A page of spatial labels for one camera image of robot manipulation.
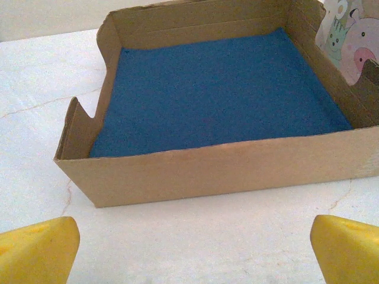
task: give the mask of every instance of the cardboard wall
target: cardboard wall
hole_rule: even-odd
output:
[[[55,159],[87,158],[102,128],[121,51],[119,37],[113,19],[109,15],[99,29],[97,42],[105,61],[107,74],[100,92],[95,117],[88,116],[77,98],[71,100]]]
[[[377,5],[374,1],[367,1],[364,5]],[[286,32],[352,126],[363,128],[378,125],[379,66],[367,61],[358,83],[348,86],[341,73],[314,43],[324,14],[323,5],[316,0],[293,0]]]
[[[168,4],[113,12],[123,47],[152,49],[270,33],[284,26],[290,0],[200,0]]]
[[[377,0],[362,0],[363,9],[365,10],[365,18],[379,19],[379,1]]]
[[[379,175],[377,141],[374,127],[56,163],[104,207]]]

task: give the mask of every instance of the yellow plastic piece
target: yellow plastic piece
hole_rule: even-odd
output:
[[[310,239],[327,284],[379,283],[379,227],[319,215]]]
[[[0,234],[0,283],[66,283],[79,239],[71,217]]]

